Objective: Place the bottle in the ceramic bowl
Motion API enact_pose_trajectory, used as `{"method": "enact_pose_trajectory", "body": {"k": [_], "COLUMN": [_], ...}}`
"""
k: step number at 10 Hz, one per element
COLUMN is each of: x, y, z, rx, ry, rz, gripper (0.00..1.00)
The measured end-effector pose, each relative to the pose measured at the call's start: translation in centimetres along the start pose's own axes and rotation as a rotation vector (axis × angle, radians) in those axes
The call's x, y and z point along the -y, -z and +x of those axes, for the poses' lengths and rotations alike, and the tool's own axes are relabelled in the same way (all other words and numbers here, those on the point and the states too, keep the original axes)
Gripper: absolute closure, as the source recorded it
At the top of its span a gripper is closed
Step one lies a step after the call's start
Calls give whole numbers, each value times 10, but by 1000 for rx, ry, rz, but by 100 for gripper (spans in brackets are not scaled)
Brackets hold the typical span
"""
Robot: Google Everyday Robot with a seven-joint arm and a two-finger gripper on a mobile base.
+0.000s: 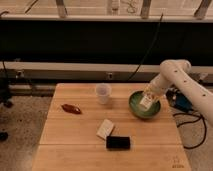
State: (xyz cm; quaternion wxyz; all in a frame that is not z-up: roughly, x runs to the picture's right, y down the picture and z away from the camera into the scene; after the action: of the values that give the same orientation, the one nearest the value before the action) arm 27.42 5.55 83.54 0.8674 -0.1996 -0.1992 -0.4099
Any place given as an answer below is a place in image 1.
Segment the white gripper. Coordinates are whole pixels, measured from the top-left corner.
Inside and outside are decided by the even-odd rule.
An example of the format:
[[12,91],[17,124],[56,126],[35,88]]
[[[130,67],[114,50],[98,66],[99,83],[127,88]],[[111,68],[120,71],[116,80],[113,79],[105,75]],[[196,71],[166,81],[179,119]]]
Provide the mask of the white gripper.
[[167,80],[162,74],[158,74],[151,80],[148,85],[148,89],[155,95],[162,96],[171,87],[172,83]]

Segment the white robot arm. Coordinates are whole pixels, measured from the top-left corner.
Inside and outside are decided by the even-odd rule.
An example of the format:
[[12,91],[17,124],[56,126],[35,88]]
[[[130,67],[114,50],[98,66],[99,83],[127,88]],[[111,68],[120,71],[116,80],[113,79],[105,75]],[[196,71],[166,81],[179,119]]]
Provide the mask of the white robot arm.
[[190,69],[191,64],[187,60],[165,60],[148,87],[155,95],[162,96],[171,85],[175,85],[213,126],[213,93],[188,75]]

